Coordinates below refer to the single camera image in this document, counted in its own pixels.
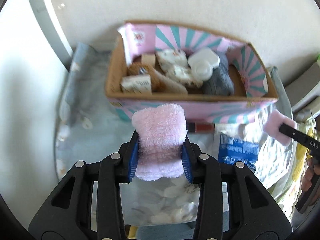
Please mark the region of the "person's hand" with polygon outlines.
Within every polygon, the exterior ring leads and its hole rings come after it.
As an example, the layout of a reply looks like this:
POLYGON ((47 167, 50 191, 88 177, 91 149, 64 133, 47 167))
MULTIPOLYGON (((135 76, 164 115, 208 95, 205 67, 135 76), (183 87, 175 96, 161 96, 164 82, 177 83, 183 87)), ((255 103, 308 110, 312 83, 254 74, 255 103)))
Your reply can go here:
POLYGON ((304 173, 301 189, 302 191, 308 191, 312 185, 312 177, 316 175, 320 175, 320 169, 319 169, 319 164, 314 164, 313 159, 310 158, 307 161, 308 168, 306 172, 304 173))

